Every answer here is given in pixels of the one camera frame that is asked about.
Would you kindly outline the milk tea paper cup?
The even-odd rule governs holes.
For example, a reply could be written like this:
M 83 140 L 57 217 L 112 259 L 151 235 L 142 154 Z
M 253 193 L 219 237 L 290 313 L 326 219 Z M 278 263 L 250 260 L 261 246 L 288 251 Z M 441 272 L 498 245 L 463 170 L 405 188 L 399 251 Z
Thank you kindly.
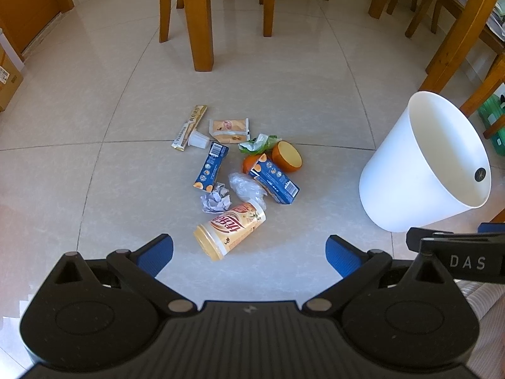
M 213 260 L 223 259 L 266 220 L 264 209 L 252 200 L 237 204 L 197 225 L 193 235 L 203 251 Z

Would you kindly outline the white paper ball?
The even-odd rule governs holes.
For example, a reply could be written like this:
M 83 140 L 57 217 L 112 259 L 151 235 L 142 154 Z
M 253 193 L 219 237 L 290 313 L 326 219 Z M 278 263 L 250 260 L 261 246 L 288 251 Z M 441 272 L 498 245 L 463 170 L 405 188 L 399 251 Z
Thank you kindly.
M 231 206 L 229 190 L 221 182 L 218 182 L 210 193 L 201 195 L 200 201 L 203 212 L 208 214 L 224 213 Z

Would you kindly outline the blue carton box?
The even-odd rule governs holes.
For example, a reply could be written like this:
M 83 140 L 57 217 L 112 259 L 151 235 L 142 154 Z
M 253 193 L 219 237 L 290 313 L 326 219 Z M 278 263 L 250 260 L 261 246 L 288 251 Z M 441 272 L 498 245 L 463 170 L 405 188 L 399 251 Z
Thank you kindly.
M 228 152 L 229 148 L 227 146 L 215 141 L 211 142 L 206 160 L 193 184 L 195 188 L 203 190 L 206 193 L 214 190 L 217 174 Z
M 253 157 L 248 175 L 257 181 L 278 204 L 292 204 L 300 192 L 299 187 L 266 154 Z

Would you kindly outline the white plastic trash bin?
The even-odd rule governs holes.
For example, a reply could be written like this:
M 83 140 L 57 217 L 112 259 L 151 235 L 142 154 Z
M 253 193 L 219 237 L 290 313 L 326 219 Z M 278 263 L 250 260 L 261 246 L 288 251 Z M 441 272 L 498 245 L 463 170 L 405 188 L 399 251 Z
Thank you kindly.
M 483 167 L 486 178 L 477 182 Z M 415 93 L 359 179 L 367 216 L 400 233 L 482 207 L 491 191 L 490 161 L 478 132 L 444 97 Z

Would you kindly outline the clear plastic bag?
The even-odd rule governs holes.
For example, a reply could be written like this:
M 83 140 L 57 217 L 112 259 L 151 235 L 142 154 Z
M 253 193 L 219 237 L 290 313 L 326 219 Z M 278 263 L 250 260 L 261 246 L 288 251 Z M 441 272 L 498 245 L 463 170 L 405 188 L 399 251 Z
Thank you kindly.
M 229 174 L 229 185 L 242 202 L 253 201 L 266 210 L 266 190 L 249 175 L 233 172 Z

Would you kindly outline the orange half cut fruit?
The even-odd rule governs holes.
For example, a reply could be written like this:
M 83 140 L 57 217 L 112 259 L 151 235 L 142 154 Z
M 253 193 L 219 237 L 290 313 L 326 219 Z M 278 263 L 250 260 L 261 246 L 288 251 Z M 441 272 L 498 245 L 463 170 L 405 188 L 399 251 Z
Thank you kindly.
M 271 158 L 273 163 L 285 173 L 299 170 L 303 160 L 297 149 L 287 141 L 281 140 L 272 149 Z

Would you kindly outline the long gold white wrapper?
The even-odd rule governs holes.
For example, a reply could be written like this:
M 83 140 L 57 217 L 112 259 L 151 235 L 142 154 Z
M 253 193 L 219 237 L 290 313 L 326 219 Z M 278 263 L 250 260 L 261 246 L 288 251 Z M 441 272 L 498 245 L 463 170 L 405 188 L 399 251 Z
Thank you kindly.
M 183 124 L 179 134 L 171 144 L 174 149 L 181 152 L 185 150 L 191 133 L 197 128 L 207 110 L 207 105 L 196 105 L 193 108 L 188 120 Z

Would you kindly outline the small white plastic cup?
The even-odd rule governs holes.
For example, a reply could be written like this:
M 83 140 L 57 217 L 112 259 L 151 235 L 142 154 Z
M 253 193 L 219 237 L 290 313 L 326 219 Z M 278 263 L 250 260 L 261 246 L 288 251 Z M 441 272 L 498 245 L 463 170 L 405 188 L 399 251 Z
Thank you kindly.
M 192 147 L 206 149 L 209 146 L 210 138 L 204 134 L 201 134 L 199 131 L 194 130 L 189 135 L 187 144 Z

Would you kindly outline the whole orange fruit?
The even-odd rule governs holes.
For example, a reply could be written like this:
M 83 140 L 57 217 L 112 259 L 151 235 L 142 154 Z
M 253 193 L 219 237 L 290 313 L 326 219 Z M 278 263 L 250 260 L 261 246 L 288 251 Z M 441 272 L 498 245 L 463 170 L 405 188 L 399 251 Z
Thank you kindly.
M 245 157 L 242 163 L 242 172 L 248 175 L 251 169 L 257 164 L 259 159 L 260 155 L 249 155 Z

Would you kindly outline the green white snack wrapper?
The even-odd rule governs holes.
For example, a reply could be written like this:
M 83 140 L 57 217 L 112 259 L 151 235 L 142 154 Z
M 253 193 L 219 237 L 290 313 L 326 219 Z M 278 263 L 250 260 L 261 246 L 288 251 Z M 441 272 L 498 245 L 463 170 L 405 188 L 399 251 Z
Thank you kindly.
M 239 151 L 247 155 L 261 155 L 271 151 L 282 139 L 276 135 L 259 134 L 256 138 L 239 143 Z

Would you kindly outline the beige snack packet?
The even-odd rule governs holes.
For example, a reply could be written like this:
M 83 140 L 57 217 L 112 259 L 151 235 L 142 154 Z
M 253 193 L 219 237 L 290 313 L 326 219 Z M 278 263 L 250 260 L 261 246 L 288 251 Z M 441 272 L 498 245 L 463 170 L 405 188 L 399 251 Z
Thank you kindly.
M 210 120 L 209 134 L 220 144 L 239 144 L 251 139 L 249 119 Z

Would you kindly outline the black round bin magnet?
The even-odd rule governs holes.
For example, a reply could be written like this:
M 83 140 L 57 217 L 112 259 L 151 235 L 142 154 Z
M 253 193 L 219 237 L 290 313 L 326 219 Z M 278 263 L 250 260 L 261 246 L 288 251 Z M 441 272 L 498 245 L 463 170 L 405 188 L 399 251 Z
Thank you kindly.
M 477 182 L 483 181 L 486 178 L 486 174 L 487 174 L 487 172 L 486 172 L 485 168 L 483 168 L 483 167 L 478 168 L 474 174 L 475 181 L 477 181 Z

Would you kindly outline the white quilted cloth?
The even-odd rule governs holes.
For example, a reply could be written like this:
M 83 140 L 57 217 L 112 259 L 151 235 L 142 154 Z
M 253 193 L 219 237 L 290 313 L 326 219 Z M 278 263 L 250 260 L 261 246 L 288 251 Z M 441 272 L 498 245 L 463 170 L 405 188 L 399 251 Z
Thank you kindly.
M 457 281 L 479 320 L 479 336 L 467 366 L 480 378 L 504 378 L 504 285 Z

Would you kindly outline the green plastic case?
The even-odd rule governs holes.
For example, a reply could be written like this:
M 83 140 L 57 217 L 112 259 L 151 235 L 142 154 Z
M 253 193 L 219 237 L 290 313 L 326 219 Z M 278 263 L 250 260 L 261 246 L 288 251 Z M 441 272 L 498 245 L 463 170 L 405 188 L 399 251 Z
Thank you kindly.
M 478 109 L 478 115 L 484 124 L 485 130 L 490 130 L 491 126 L 504 116 L 504 95 L 492 94 Z M 504 154 L 504 128 L 499 128 L 494 134 L 489 136 L 496 151 Z

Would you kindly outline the cardboard box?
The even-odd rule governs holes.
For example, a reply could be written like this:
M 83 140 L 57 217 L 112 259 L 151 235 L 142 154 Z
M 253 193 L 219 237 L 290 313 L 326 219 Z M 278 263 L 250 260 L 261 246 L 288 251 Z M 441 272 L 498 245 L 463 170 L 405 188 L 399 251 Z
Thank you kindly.
M 3 30 L 0 34 L 0 112 L 4 112 L 23 82 L 25 66 L 9 43 Z

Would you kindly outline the wooden chair right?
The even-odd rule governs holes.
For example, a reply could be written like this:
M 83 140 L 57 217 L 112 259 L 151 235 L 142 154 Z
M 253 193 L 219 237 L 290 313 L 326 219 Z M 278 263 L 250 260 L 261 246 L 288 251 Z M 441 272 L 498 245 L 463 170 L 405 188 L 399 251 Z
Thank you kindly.
M 368 10 L 369 16 L 379 19 L 387 2 L 388 0 L 372 0 Z M 426 67 L 427 76 L 419 87 L 419 91 L 441 93 L 480 38 L 496 2 L 497 0 L 467 0 L 460 14 L 455 17 L 444 41 Z M 407 38 L 410 39 L 413 36 L 415 28 L 422 21 L 422 17 L 430 6 L 431 0 L 421 1 L 405 31 Z M 496 57 L 490 69 L 489 78 L 484 80 L 482 86 L 460 108 L 466 117 L 470 117 L 504 80 L 504 60 L 502 58 L 503 54 Z

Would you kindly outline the wooden dining table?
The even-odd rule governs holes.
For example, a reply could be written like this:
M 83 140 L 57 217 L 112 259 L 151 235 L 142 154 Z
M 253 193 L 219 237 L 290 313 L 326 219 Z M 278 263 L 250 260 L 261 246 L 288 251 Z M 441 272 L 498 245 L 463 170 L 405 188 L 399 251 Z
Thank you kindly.
M 259 0 L 263 5 L 263 35 L 273 34 L 276 0 Z M 160 43 L 169 39 L 169 22 L 172 0 L 159 0 Z M 193 67 L 197 72 L 210 72 L 214 66 L 213 36 L 211 23 L 211 0 L 176 0 L 176 7 L 184 9 L 187 31 L 193 57 Z

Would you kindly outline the wooden cabinet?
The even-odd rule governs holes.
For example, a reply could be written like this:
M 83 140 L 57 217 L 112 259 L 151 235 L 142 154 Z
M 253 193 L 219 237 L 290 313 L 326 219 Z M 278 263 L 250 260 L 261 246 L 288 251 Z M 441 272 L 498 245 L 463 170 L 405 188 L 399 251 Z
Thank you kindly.
M 1 0 L 1 28 L 18 56 L 73 0 Z

